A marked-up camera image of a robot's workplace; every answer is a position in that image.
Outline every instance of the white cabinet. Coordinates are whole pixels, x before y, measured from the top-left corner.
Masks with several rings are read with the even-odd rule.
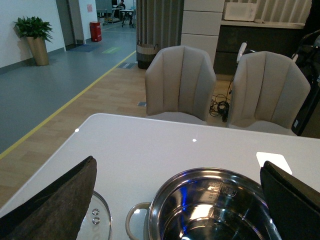
[[[208,52],[212,65],[224,10],[224,0],[185,0],[181,45]]]

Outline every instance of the pot handle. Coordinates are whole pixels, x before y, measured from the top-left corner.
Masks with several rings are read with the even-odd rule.
[[[130,211],[128,212],[126,218],[125,218],[125,231],[126,231],[126,234],[128,235],[129,239],[130,240],[139,240],[138,238],[136,238],[132,233],[131,233],[131,230],[130,230],[130,220],[131,220],[131,217],[132,215],[135,213],[136,210],[138,209],[149,209],[151,205],[151,202],[141,202],[141,203],[138,203],[137,205],[133,206]]]

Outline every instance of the potted plant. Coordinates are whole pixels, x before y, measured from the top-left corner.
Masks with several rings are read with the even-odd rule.
[[[49,58],[45,40],[51,42],[50,39],[52,39],[50,35],[50,32],[52,32],[50,23],[35,16],[19,17],[18,21],[14,23],[19,37],[26,37],[36,65],[48,65]]]

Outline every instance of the doorway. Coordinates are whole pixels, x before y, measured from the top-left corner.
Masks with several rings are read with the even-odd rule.
[[[69,0],[55,0],[60,18],[65,50],[68,51],[77,46],[73,27]]]

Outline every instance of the yellow floor stripe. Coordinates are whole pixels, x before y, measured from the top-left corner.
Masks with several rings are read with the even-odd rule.
[[[57,111],[55,111],[53,114],[51,114],[47,119],[45,119],[43,122],[41,122],[39,125],[37,125],[34,129],[29,131],[26,135],[24,135],[22,138],[20,138],[18,141],[16,141],[13,145],[11,145],[8,149],[6,149],[4,152],[0,154],[0,160],[3,159],[6,155],[8,155],[13,149],[15,149],[17,146],[19,146],[23,141],[25,141],[27,138],[29,138],[32,134],[34,134],[36,131],[38,131],[43,125],[45,125],[47,122],[49,122],[54,116],[56,116],[58,113],[60,113],[63,109],[68,107],[71,103],[73,103],[77,98],[79,98],[82,94],[84,94],[86,91],[88,91],[93,85],[95,85],[97,82],[99,82],[103,77],[108,75],[111,71],[116,69],[120,64],[122,64],[125,60],[130,58],[133,54],[135,54],[136,51],[132,52],[130,55],[128,55],[125,59],[120,61],[118,64],[116,64],[113,68],[111,68],[109,71],[107,71],[105,74],[103,74],[101,77],[99,77],[97,80],[95,80],[93,83],[91,83],[89,86],[87,86],[83,91],[81,91],[78,95],[76,95],[74,98],[72,98],[70,101],[68,101],[66,104],[64,104],[62,107],[60,107]]]

